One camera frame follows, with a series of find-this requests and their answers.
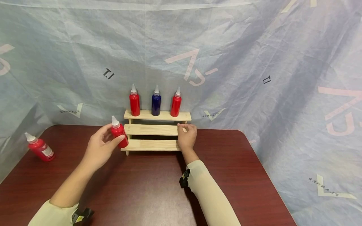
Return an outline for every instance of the beige sleeve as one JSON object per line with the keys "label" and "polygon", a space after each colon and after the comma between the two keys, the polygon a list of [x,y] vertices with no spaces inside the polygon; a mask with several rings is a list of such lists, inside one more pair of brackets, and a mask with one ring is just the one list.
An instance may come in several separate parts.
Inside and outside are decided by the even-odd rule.
{"label": "beige sleeve", "polygon": [[72,226],[72,215],[78,209],[78,204],[68,207],[59,208],[46,201],[38,210],[28,226]]}
{"label": "beige sleeve", "polygon": [[189,163],[189,188],[199,200],[208,226],[240,226],[229,201],[200,160]]}

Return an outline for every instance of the light blue fabric backdrop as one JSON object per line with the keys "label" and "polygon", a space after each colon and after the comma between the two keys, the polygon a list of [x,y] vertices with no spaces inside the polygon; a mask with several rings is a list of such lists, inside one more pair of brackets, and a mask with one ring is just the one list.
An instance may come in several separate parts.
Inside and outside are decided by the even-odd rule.
{"label": "light blue fabric backdrop", "polygon": [[299,226],[360,225],[361,14],[361,0],[0,0],[0,181],[25,131],[121,119],[132,83],[142,109],[158,84],[169,110],[180,86],[192,123],[245,133]]}

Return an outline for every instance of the table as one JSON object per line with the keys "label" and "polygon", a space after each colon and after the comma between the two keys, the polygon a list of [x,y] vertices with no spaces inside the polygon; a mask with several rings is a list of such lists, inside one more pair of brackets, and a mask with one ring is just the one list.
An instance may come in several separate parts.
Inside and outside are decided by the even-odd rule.
{"label": "table", "polygon": [[[27,225],[82,159],[98,126],[55,125],[41,135],[55,153],[42,162],[27,152],[0,184],[1,225]],[[296,226],[245,135],[199,129],[199,158],[230,201],[243,226]],[[91,225],[207,225],[189,188],[178,182],[181,152],[114,151],[90,180],[80,207],[95,211]]]}

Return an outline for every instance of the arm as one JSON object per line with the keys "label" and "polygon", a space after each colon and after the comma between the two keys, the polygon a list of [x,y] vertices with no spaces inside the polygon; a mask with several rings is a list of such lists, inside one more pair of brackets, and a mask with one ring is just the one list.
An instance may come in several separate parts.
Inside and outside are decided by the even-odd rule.
{"label": "arm", "polygon": [[177,124],[178,145],[187,168],[190,169],[189,187],[198,199],[209,226],[240,226],[229,201],[193,150],[197,128],[191,124]]}
{"label": "arm", "polygon": [[111,139],[105,125],[93,134],[89,140],[84,157],[71,175],[63,182],[53,197],[38,210],[28,226],[73,225],[71,217],[78,208],[79,199],[90,178],[110,158],[124,135]]}

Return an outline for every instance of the white nozzle cap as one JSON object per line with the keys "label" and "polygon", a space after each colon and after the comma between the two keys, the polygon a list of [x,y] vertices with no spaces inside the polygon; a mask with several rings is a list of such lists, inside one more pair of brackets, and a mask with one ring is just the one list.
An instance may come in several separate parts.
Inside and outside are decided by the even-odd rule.
{"label": "white nozzle cap", "polygon": [[36,137],[34,137],[33,135],[30,135],[30,134],[28,134],[28,133],[25,133],[25,136],[26,136],[26,140],[27,140],[28,142],[32,142],[32,141],[34,141],[34,140],[37,139]]}
{"label": "white nozzle cap", "polygon": [[119,121],[115,118],[114,115],[112,115],[112,126],[113,126],[113,128],[119,127]]}
{"label": "white nozzle cap", "polygon": [[158,85],[156,85],[155,94],[160,94],[160,91],[158,89]]}
{"label": "white nozzle cap", "polygon": [[137,90],[136,90],[135,84],[132,84],[131,93],[132,93],[132,94],[136,94],[136,93],[137,93]]}
{"label": "white nozzle cap", "polygon": [[180,97],[180,96],[181,96],[180,87],[177,88],[177,91],[176,91],[175,96],[176,96],[176,97]]}

